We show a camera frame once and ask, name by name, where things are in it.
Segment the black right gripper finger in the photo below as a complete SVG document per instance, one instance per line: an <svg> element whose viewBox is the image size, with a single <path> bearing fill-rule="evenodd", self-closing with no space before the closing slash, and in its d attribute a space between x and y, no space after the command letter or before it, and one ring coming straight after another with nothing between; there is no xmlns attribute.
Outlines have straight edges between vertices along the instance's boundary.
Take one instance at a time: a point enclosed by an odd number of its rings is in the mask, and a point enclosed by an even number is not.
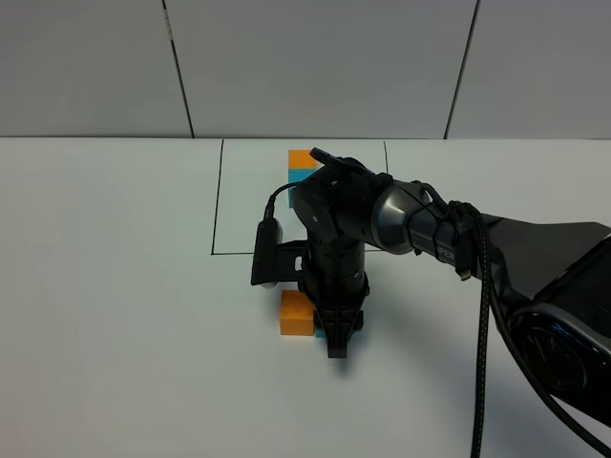
<svg viewBox="0 0 611 458"><path fill-rule="evenodd" d="M352 335L364 326L364 311L361 308L318 307L318 312L327 337L327 356L345 359Z"/></svg>

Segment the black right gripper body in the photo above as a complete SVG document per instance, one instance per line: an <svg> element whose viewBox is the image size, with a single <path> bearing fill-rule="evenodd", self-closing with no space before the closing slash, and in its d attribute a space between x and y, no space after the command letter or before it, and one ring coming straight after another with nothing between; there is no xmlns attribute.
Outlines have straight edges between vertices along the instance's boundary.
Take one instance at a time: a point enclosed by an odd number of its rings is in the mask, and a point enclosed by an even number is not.
<svg viewBox="0 0 611 458"><path fill-rule="evenodd" d="M364 315L369 294L364 264L365 244L349 237L330 243L294 240L275 248L276 280L297 282L320 318Z"/></svg>

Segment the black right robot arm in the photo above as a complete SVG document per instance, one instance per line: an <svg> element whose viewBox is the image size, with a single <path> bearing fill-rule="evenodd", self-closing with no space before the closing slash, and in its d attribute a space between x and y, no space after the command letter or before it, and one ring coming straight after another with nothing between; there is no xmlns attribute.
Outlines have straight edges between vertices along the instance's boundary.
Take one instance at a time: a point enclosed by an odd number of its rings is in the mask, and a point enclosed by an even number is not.
<svg viewBox="0 0 611 458"><path fill-rule="evenodd" d="M292 190L303 240L272 237L267 281L295 281L314 302L332 357L363 324L367 246L426 253L489 285L517 354L544 391L610 421L610 230L595 222L535 224L476 217L420 182L376 174L313 149L320 168Z"/></svg>

